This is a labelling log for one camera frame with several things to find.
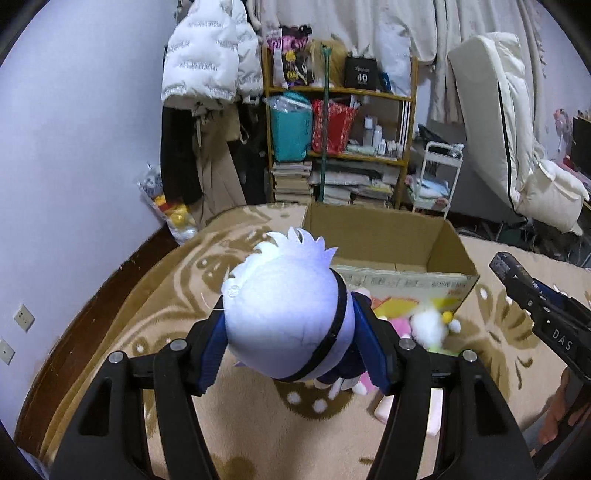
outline white mattress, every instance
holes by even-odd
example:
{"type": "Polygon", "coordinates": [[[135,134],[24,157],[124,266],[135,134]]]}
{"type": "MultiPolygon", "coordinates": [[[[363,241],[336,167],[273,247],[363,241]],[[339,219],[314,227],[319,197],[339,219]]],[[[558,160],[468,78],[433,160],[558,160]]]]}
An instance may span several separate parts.
{"type": "Polygon", "coordinates": [[[517,213],[570,230],[589,196],[578,179],[545,159],[534,137],[517,37],[498,32],[472,37],[452,50],[449,60],[466,124],[468,161],[517,213]]]}

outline teal bag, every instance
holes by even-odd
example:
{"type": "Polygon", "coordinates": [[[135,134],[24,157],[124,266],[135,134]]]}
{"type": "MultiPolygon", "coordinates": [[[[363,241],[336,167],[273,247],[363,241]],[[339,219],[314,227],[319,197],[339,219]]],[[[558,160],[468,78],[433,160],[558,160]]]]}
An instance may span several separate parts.
{"type": "Polygon", "coordinates": [[[285,92],[283,97],[305,103],[310,109],[291,112],[271,110],[271,133],[275,160],[301,161],[306,158],[312,143],[312,107],[306,97],[295,92],[285,92]]]}

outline wall socket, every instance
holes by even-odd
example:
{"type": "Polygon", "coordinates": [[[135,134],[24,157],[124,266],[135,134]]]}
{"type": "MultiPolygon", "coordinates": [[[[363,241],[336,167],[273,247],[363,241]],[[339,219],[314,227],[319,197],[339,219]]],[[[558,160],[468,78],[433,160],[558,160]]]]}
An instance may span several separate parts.
{"type": "Polygon", "coordinates": [[[14,314],[14,321],[17,322],[20,328],[25,332],[28,332],[29,328],[31,328],[31,325],[35,321],[35,317],[27,310],[27,307],[21,305],[18,312],[14,314]]]}
{"type": "Polygon", "coordinates": [[[10,365],[13,356],[14,350],[12,347],[6,343],[6,340],[0,338],[0,360],[5,364],[10,365]]]}

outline white puffer jacket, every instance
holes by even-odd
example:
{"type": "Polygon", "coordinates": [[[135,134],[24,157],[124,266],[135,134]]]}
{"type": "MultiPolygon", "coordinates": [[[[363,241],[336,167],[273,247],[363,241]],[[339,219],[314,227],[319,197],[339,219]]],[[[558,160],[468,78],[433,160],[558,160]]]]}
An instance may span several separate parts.
{"type": "Polygon", "coordinates": [[[195,0],[168,41],[165,106],[202,115],[262,93],[256,34],[241,0],[195,0]]]}

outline red gift bag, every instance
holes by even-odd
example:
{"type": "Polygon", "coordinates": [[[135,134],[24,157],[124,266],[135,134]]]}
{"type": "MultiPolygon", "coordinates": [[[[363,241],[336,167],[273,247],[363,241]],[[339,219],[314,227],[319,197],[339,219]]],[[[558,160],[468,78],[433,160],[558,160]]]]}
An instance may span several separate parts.
{"type": "MultiPolygon", "coordinates": [[[[314,100],[314,128],[312,130],[312,149],[322,153],[322,109],[323,100],[314,100]]],[[[329,127],[326,141],[326,152],[332,155],[341,153],[349,141],[349,133],[357,110],[336,102],[329,102],[329,127]]]]}

